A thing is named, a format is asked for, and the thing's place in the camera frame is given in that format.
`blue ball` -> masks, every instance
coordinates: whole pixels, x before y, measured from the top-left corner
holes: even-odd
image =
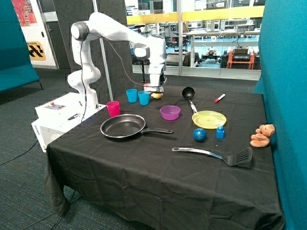
[[[207,136],[207,133],[203,128],[197,128],[193,132],[193,137],[198,142],[203,142],[206,136]]]

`door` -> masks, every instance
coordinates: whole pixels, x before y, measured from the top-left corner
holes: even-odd
[[[12,3],[28,44],[33,67],[58,69],[40,5],[36,0],[12,0]]]

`red marker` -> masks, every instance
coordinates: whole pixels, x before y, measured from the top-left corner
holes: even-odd
[[[223,94],[222,96],[220,96],[218,99],[216,99],[214,102],[218,103],[220,100],[222,100],[225,97],[225,94]]]

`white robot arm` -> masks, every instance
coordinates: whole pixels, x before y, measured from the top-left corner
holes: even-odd
[[[71,27],[72,51],[74,61],[82,67],[68,76],[71,87],[78,90],[82,96],[87,96],[87,107],[97,109],[96,91],[89,87],[100,79],[100,71],[93,65],[90,41],[105,38],[111,41],[129,41],[135,44],[134,54],[137,59],[149,59],[149,88],[152,92],[163,92],[165,82],[165,40],[160,35],[143,37],[105,14],[94,12],[88,21],[76,22]]]

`pink bowl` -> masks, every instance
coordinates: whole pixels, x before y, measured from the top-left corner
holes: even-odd
[[[179,117],[180,108],[175,105],[166,105],[160,109],[160,112],[164,120],[173,121]]]

